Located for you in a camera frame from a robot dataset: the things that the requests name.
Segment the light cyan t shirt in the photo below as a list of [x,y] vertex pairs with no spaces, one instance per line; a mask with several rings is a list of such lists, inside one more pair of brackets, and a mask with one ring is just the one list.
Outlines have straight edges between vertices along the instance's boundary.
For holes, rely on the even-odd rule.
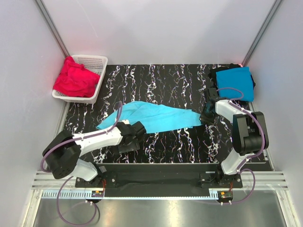
[[122,105],[120,121],[128,120],[131,125],[140,122],[146,133],[160,133],[201,126],[200,114],[190,110],[133,101]]

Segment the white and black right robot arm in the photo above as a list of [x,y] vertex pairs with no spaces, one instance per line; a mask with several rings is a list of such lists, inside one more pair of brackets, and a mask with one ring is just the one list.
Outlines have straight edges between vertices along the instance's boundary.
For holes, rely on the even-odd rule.
[[201,123],[211,124],[220,115],[232,124],[232,150],[218,165],[213,180],[223,188],[236,179],[245,163],[268,148],[266,121],[262,112],[237,106],[232,100],[220,97],[216,88],[207,89],[204,96]]

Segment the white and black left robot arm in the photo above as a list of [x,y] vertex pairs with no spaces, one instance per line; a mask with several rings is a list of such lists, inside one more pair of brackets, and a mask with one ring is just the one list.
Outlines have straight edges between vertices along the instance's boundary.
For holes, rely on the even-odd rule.
[[113,147],[118,154],[136,151],[145,134],[146,129],[141,122],[130,124],[128,121],[84,134],[62,131],[42,152],[42,163],[47,164],[47,172],[52,173],[54,179],[73,176],[91,187],[98,187],[102,183],[102,171],[80,157],[105,147]]

